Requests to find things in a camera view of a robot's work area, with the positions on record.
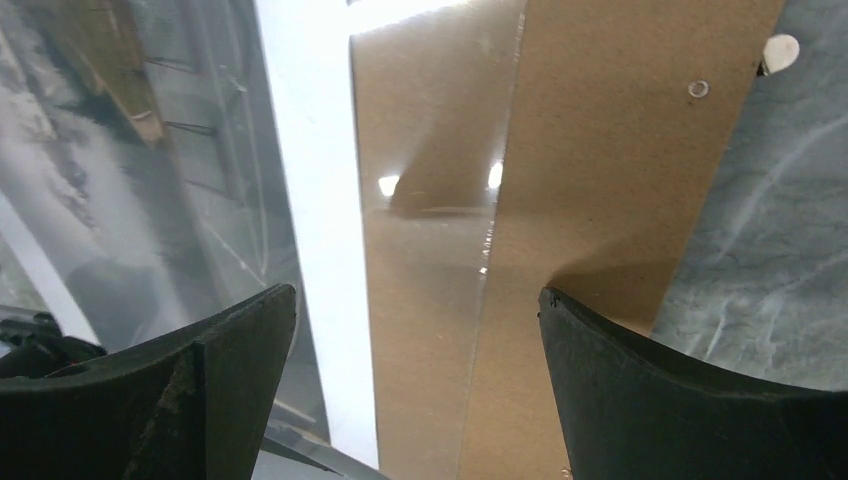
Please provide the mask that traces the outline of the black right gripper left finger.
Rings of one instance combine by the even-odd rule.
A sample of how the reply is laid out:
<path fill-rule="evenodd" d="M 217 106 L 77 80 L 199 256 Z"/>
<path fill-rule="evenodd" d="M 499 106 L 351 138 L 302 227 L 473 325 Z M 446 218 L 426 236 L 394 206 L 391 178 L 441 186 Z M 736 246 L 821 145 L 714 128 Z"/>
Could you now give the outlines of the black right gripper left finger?
<path fill-rule="evenodd" d="M 1 382 L 5 479 L 248 479 L 292 343 L 296 292 L 38 378 Z"/>

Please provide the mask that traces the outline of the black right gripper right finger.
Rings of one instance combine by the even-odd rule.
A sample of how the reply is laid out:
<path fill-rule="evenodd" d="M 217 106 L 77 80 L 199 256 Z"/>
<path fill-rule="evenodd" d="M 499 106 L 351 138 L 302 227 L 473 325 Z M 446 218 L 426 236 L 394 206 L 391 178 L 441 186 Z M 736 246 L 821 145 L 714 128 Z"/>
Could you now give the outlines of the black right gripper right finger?
<path fill-rule="evenodd" d="M 577 479 L 843 479 L 847 395 L 673 350 L 553 289 L 538 320 Z"/>

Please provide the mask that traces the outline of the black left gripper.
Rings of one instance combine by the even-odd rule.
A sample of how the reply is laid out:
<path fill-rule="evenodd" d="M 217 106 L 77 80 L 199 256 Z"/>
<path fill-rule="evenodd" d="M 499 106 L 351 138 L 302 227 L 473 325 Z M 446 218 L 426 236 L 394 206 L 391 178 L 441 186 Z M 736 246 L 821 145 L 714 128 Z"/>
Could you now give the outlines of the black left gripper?
<path fill-rule="evenodd" d="M 48 313 L 1 319 L 2 379 L 44 378 L 105 355 L 99 345 L 64 335 Z"/>

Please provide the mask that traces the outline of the glossy photo with white borders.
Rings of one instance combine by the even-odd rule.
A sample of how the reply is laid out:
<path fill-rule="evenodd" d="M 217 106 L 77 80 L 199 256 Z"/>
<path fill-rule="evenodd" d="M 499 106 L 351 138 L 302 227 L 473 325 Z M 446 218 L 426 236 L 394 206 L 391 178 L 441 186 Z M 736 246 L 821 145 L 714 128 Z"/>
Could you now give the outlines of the glossy photo with white borders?
<path fill-rule="evenodd" d="M 274 284 L 269 437 L 456 479 L 520 1 L 5 1 L 1 299 L 122 350 Z"/>

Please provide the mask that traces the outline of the brown cardboard backing board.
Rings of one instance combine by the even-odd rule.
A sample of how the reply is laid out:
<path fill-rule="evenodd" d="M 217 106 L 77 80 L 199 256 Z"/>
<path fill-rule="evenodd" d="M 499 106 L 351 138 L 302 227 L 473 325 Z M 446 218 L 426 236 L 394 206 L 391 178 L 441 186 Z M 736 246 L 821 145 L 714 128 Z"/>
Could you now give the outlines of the brown cardboard backing board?
<path fill-rule="evenodd" d="M 538 294 L 651 330 L 782 7 L 350 5 L 386 476 L 563 477 Z"/>

